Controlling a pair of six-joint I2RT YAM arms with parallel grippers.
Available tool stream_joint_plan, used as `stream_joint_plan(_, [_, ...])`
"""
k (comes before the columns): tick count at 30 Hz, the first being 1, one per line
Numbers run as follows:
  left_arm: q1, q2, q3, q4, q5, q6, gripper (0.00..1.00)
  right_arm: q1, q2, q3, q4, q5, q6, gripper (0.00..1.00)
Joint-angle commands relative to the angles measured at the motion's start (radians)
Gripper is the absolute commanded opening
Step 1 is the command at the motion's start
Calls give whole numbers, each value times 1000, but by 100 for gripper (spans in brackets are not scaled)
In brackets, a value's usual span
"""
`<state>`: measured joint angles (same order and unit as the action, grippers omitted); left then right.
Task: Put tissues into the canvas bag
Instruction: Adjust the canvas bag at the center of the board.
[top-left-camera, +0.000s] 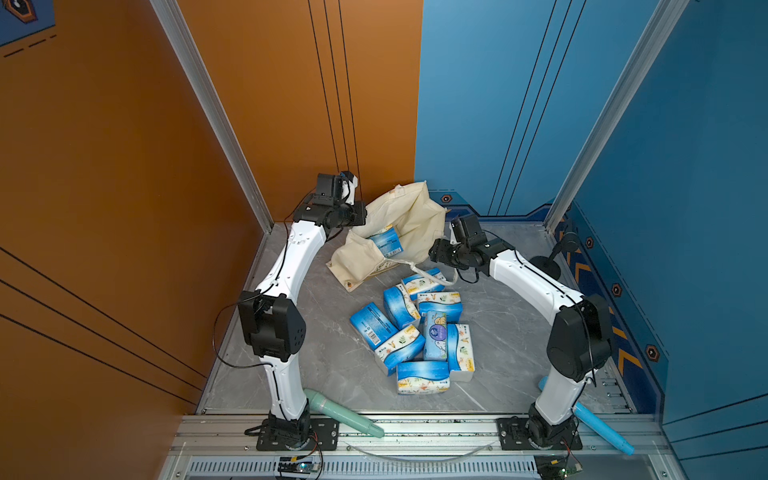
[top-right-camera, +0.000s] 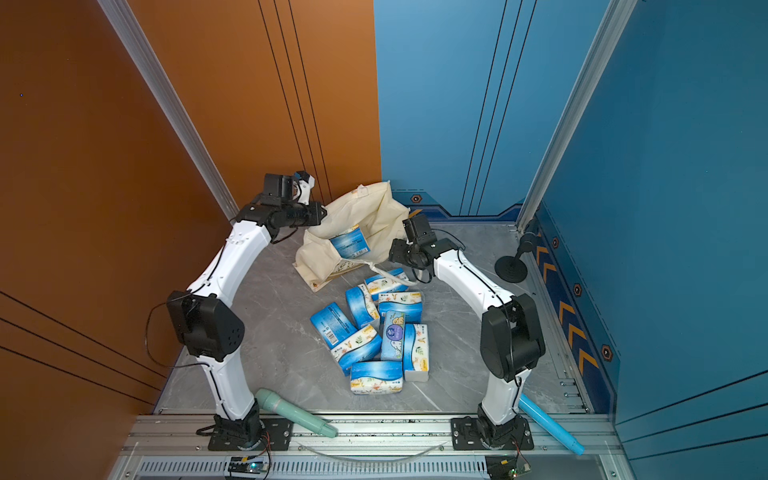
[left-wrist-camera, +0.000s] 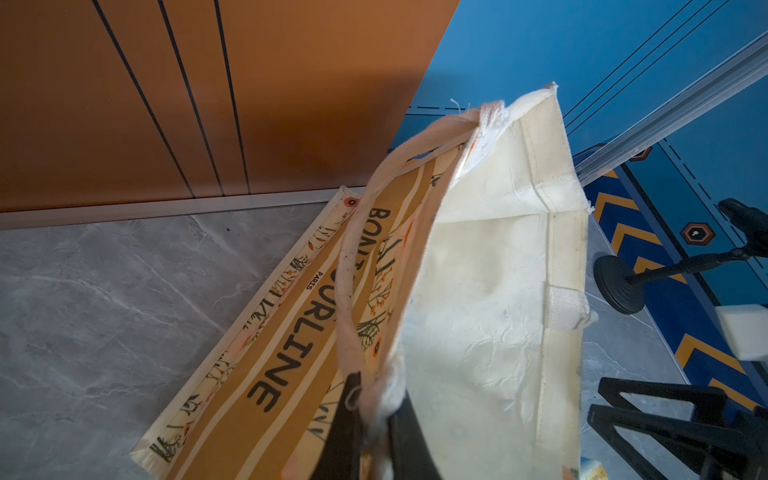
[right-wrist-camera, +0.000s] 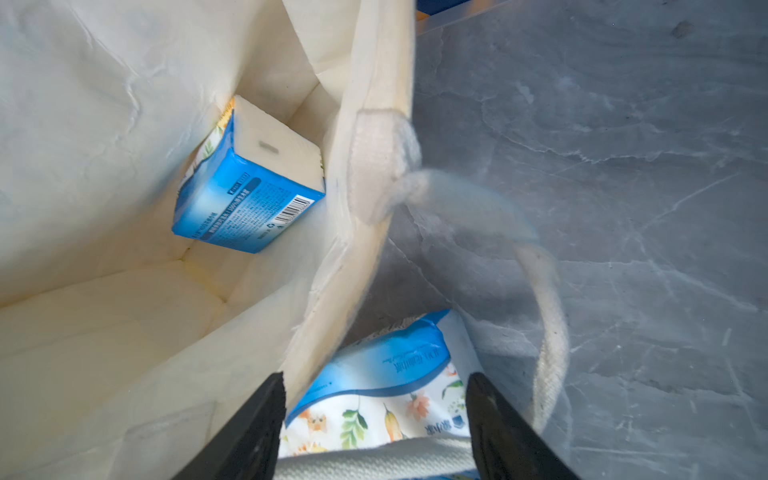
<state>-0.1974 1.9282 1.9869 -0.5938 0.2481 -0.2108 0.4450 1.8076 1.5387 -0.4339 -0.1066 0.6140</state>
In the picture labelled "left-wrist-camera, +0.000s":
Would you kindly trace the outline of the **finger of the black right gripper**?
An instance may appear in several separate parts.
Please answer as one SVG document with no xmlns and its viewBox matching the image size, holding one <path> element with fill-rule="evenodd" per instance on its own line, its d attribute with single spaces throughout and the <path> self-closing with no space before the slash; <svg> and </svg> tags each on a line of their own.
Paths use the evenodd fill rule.
<svg viewBox="0 0 768 480">
<path fill-rule="evenodd" d="M 700 479 L 765 479 L 767 418 L 739 412 L 729 426 L 593 405 L 588 423 L 643 479 L 665 475 L 624 439 L 621 429 L 647 435 Z"/>
<path fill-rule="evenodd" d="M 722 414 L 728 402 L 726 393 L 716 387 L 655 383 L 603 377 L 598 393 L 613 407 L 639 411 L 623 393 L 689 402 L 695 414 Z"/>
</svg>

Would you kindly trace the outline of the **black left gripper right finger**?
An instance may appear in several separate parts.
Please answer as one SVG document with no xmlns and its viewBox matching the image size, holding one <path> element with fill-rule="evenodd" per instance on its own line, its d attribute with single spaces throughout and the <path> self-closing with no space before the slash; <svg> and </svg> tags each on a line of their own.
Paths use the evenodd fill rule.
<svg viewBox="0 0 768 480">
<path fill-rule="evenodd" d="M 394 480 L 441 480 L 409 394 L 387 421 Z"/>
</svg>

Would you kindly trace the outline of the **tissue pack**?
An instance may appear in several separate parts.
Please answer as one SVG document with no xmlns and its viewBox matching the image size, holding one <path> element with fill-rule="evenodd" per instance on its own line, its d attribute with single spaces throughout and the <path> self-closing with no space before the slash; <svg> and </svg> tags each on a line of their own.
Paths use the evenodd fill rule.
<svg viewBox="0 0 768 480">
<path fill-rule="evenodd" d="M 580 480 L 609 480 L 609 476 L 601 462 L 594 459 L 581 457 L 579 479 Z"/>
</svg>

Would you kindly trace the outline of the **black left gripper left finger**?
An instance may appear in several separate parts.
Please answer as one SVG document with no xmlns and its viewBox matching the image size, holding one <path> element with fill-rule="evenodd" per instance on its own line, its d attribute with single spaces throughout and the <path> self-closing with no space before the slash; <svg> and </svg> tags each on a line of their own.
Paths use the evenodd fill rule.
<svg viewBox="0 0 768 480">
<path fill-rule="evenodd" d="M 363 425 L 358 411 L 361 374 L 350 374 L 344 384 L 325 446 L 311 480 L 358 480 L 361 471 Z"/>
</svg>

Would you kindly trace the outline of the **cream floral canvas bag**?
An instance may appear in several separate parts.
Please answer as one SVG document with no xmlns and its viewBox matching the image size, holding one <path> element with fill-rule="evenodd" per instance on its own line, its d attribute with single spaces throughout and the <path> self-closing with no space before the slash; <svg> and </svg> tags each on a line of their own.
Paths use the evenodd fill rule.
<svg viewBox="0 0 768 480">
<path fill-rule="evenodd" d="M 592 212 L 548 85 L 341 188 L 131 450 L 156 479 L 310 479 L 361 374 L 359 479 L 409 394 L 442 479 L 575 479 Z"/>
</svg>

